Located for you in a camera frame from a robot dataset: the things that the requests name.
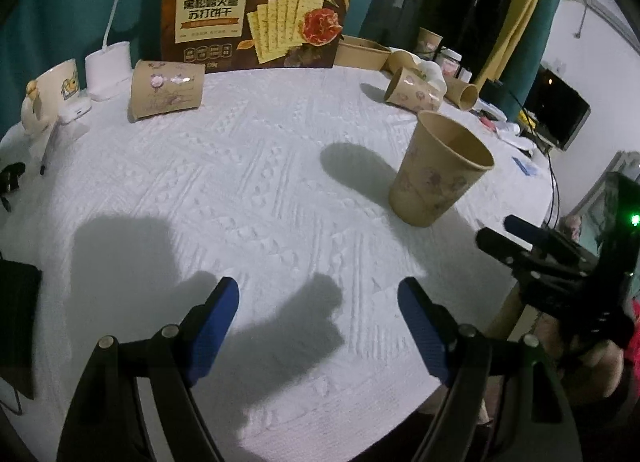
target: textured tablecloth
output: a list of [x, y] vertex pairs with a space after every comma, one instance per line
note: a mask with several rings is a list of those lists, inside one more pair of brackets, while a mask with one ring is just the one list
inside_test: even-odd
[[[41, 460], [54, 460], [97, 339], [150, 337], [224, 275], [238, 281], [239, 311], [193, 393], [227, 460], [349, 460], [436, 388], [399, 313], [399, 281], [415, 276], [459, 321], [486, 325], [512, 280], [474, 233], [510, 213], [540, 224], [550, 182], [445, 104], [496, 166], [432, 227], [406, 225], [386, 198], [415, 117], [382, 103], [387, 85], [341, 67], [214, 74], [197, 111], [135, 124], [123, 95], [94, 104], [80, 120], [90, 131], [63, 142], [44, 177], [25, 177], [0, 250], [44, 272], [37, 397], [12, 419]], [[4, 163], [19, 133], [3, 140]]]

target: television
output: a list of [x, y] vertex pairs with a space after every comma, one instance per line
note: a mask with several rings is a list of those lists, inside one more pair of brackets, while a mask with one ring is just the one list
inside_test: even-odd
[[524, 106], [537, 119], [540, 136], [563, 151], [574, 141], [591, 112], [578, 92], [542, 66]]

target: screw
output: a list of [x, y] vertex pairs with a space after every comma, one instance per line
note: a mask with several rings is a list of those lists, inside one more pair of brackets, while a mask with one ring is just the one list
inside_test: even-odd
[[179, 331], [180, 329], [176, 325], [167, 325], [166, 327], [162, 328], [160, 333], [162, 334], [162, 337], [171, 339], [171, 337], [177, 336]]
[[102, 350], [106, 350], [107, 348], [111, 348], [111, 345], [113, 345], [113, 336], [101, 337], [100, 340], [98, 341], [98, 346]]
[[476, 327], [474, 327], [473, 325], [460, 325], [458, 327], [458, 332], [463, 337], [471, 338], [471, 337], [476, 337], [478, 330], [476, 330]]
[[526, 344], [526, 346], [531, 348], [536, 348], [540, 344], [539, 339], [535, 337], [533, 334], [525, 334], [522, 340], [524, 344]]

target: white tablecloth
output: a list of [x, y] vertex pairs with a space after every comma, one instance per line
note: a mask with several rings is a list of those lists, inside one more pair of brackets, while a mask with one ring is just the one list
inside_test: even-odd
[[[486, 325], [512, 281], [474, 233], [510, 213], [540, 224], [550, 182], [526, 177], [516, 150], [445, 104], [496, 166], [432, 227], [406, 225], [386, 197], [415, 117], [382, 103], [387, 85], [341, 67], [214, 74], [197, 111], [135, 124], [123, 95], [94, 104], [80, 120], [90, 131], [44, 177], [23, 178], [0, 250], [44, 273], [37, 397], [12, 418], [37, 457], [54, 460], [99, 337], [150, 337], [224, 275], [238, 281], [239, 311], [193, 393], [227, 460], [349, 460], [436, 388], [398, 283], [413, 275], [458, 321]], [[18, 133], [3, 140], [3, 163]], [[157, 416], [149, 423], [167, 460]]]

